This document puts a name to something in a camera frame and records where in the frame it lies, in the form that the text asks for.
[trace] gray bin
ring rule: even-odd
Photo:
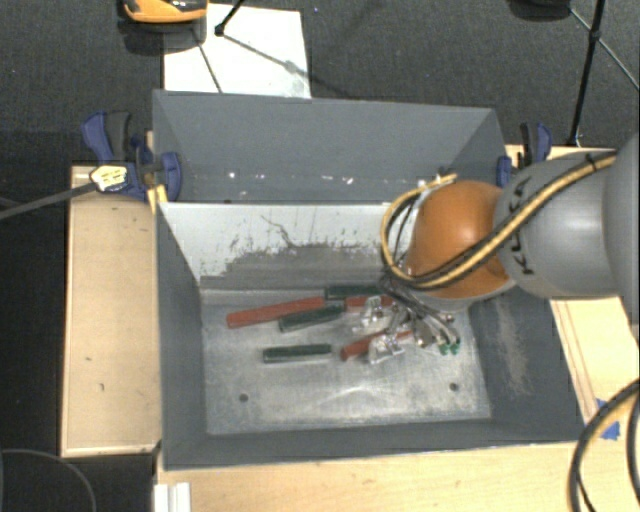
[[[493,112],[157,92],[154,133],[185,171],[181,202],[157,218],[166,468],[577,438],[550,308],[518,289],[456,315],[457,356],[408,347],[379,365],[342,362],[347,316],[286,334],[224,324],[231,311],[375,281],[381,201],[442,167],[493,181],[504,151]],[[319,341],[331,357],[262,362],[264,348]]]

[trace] wooden plank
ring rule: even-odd
[[[90,168],[74,168],[72,185]],[[60,451],[151,451],[160,438],[154,222],[147,205],[91,193],[70,205]]]
[[[152,226],[151,215],[141,203],[95,196],[74,200],[70,213],[65,456],[148,451],[160,437],[155,251],[152,236],[139,230]],[[100,272],[105,278],[97,281]],[[607,399],[637,377],[637,345],[617,299],[554,301],[552,308],[583,414],[590,417],[594,397]],[[598,510],[637,509],[623,441],[624,435],[597,440],[585,461]],[[194,512],[553,512],[568,510],[572,451],[563,443],[178,472],[164,472],[160,464],[158,481],[190,482]]]

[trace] bin floor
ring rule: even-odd
[[[283,302],[282,294],[245,294],[224,304],[228,291],[201,290],[207,431],[211,435],[327,427],[483,419],[491,416],[478,351],[466,313],[454,325],[457,355],[435,345],[404,345],[379,364],[340,360],[340,349],[362,337],[356,314],[281,333],[276,322],[228,329],[232,311]],[[294,290],[292,297],[313,296]],[[265,364],[265,348],[328,343],[329,358]]]

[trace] black floor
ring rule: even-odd
[[[505,0],[249,5],[302,10],[313,96],[489,106],[508,142],[525,120],[544,122],[556,142],[569,134],[587,47],[572,17],[523,21]],[[595,1],[572,5],[590,22]],[[0,197],[29,201],[66,188],[72,162],[91,158],[78,127],[95,110],[128,110],[136,131],[151,127],[158,41],[121,34],[116,0],[2,2],[0,20]],[[636,0],[607,4],[603,38],[636,80],[639,27]],[[637,91],[598,49],[582,144],[618,147],[637,126]],[[57,451],[65,216],[57,206],[0,222],[3,448]],[[150,457],[81,467],[99,510],[149,509]],[[5,470],[5,511],[90,510],[78,481],[55,463],[6,456]]]

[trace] yellow cable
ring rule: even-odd
[[[428,288],[436,288],[442,287],[450,283],[451,281],[456,280],[462,274],[467,272],[469,269],[473,268],[476,264],[483,260],[487,255],[491,254],[497,247],[499,247],[502,243],[504,243],[511,235],[513,235],[516,230],[533,214],[535,211],[541,207],[550,197],[558,192],[562,191],[564,188],[568,187],[572,183],[585,178],[586,176],[593,174],[601,169],[605,169],[609,167],[615,161],[615,155],[607,156],[601,158],[599,160],[595,160],[593,162],[588,162],[580,167],[577,167],[573,172],[568,173],[562,179],[552,182],[546,188],[542,189],[539,195],[532,200],[529,204],[527,204],[522,210],[520,210],[501,230],[494,236],[489,242],[487,242],[481,249],[479,249],[476,253],[474,253],[469,259],[462,262],[457,267],[451,269],[449,272],[444,274],[443,276],[436,277],[434,279],[428,281],[417,282],[418,278],[416,276],[412,276],[410,274],[405,273],[400,269],[396,263],[393,261],[391,253],[389,251],[389,242],[386,237],[386,229],[389,218],[391,217],[393,211],[398,207],[400,203],[405,201],[406,199],[417,195],[416,191],[426,190],[426,188],[434,188],[437,184],[435,182],[431,182],[427,184],[425,187],[420,187],[418,189],[414,189],[406,194],[403,194],[398,199],[396,199],[387,212],[385,213],[382,219],[382,228],[381,228],[381,240],[382,240],[382,256],[385,264],[389,267],[391,272],[397,277],[407,280],[414,281],[414,286],[416,288],[428,289]]]
[[[384,213],[382,217],[382,225],[380,226],[380,240],[381,240],[382,255],[383,255],[385,264],[391,267],[392,269],[398,270],[398,272],[401,273],[400,277],[406,276],[406,278],[408,279],[412,278],[412,276],[409,276],[408,274],[404,274],[404,272],[402,272],[393,261],[393,256],[391,255],[391,251],[389,250],[389,240],[387,239],[387,226],[389,224],[389,219],[391,218],[393,213],[398,209],[398,206],[400,206],[400,204],[402,204],[403,202],[413,197],[418,197],[427,190],[436,189],[444,185],[453,183],[457,179],[457,177],[458,177],[457,174],[447,174],[446,176],[438,176],[436,179],[420,187],[414,188],[409,192],[405,192],[400,197],[395,199],[393,203],[389,205],[389,208],[387,208],[387,211]]]

